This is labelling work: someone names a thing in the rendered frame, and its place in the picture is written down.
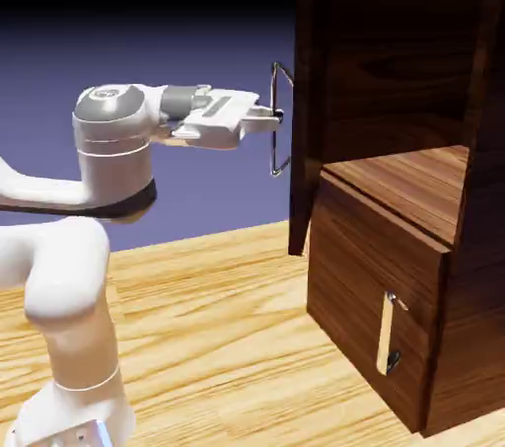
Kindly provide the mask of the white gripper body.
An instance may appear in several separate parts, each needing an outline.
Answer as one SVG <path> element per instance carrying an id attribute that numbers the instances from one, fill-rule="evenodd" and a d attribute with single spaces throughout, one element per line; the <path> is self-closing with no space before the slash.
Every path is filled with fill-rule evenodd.
<path id="1" fill-rule="evenodd" d="M 193 109 L 172 131 L 172 138 L 193 147 L 233 150 L 244 136 L 242 119 L 259 100 L 259 94 L 212 89 L 202 96 L 206 105 Z"/>

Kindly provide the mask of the thin silver wire door handle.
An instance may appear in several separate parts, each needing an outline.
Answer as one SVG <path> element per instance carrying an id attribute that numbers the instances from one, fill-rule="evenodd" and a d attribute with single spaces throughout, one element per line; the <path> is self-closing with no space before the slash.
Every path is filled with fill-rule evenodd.
<path id="1" fill-rule="evenodd" d="M 271 64 L 270 76 L 270 106 L 272 115 L 277 119 L 278 124 L 283 122 L 284 112 L 277 105 L 277 86 L 278 74 L 282 73 L 291 88 L 294 88 L 294 77 L 290 70 L 280 61 L 273 61 Z M 270 148 L 270 173 L 274 178 L 279 177 L 283 171 L 290 165 L 291 157 L 288 156 L 280 165 L 277 165 L 277 129 L 274 128 L 271 133 Z"/>

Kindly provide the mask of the dark wood hinged cabinet door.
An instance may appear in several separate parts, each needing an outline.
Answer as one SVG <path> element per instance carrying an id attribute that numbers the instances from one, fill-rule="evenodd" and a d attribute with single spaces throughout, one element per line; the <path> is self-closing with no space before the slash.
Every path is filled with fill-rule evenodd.
<path id="1" fill-rule="evenodd" d="M 305 249 L 323 165 L 326 0 L 296 0 L 288 254 Z"/>

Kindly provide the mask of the dark wood cabinet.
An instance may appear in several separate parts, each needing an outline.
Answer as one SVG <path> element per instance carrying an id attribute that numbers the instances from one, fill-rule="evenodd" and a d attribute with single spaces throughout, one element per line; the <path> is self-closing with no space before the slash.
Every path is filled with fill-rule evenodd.
<path id="1" fill-rule="evenodd" d="M 326 0 L 323 173 L 449 250 L 431 436 L 505 408 L 505 0 Z"/>

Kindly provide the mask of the dark wood closed cabinet door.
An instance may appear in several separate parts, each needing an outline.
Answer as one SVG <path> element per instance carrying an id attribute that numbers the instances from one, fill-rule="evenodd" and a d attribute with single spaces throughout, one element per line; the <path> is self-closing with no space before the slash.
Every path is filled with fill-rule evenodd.
<path id="1" fill-rule="evenodd" d="M 427 422 L 440 300 L 449 250 L 328 173 L 320 179 L 309 252 L 309 314 L 405 426 Z M 383 298 L 395 308 L 391 350 L 399 364 L 376 368 Z"/>

